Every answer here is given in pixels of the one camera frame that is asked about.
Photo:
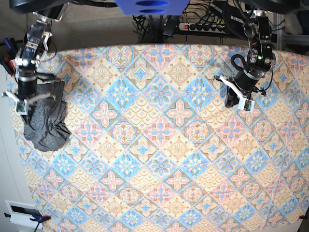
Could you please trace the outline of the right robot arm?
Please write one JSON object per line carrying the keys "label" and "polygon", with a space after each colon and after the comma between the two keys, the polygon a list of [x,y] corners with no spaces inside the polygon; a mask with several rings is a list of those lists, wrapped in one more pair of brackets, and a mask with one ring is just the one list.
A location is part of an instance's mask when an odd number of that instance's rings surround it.
{"label": "right robot arm", "polygon": [[15,78],[18,91],[3,92],[3,97],[8,97],[15,102],[15,112],[20,116],[27,116],[37,101],[54,98],[50,93],[39,93],[37,80],[43,82],[55,81],[53,74],[41,73],[37,68],[48,52],[48,40],[52,37],[52,19],[39,15],[36,22],[27,31],[27,42],[15,56]]}

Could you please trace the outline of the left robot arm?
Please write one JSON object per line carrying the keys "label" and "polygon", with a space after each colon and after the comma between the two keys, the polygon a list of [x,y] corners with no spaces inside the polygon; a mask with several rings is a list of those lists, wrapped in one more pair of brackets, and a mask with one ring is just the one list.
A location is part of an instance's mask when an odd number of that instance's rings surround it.
{"label": "left robot arm", "polygon": [[237,106],[239,110],[252,112],[255,101],[252,93],[266,96],[270,88],[258,88],[256,84],[272,72],[276,58],[272,51],[271,28],[264,10],[254,10],[254,17],[243,23],[244,34],[248,38],[249,52],[244,58],[240,54],[231,57],[232,66],[238,71],[235,76],[220,75],[214,79],[226,86],[225,107]]}

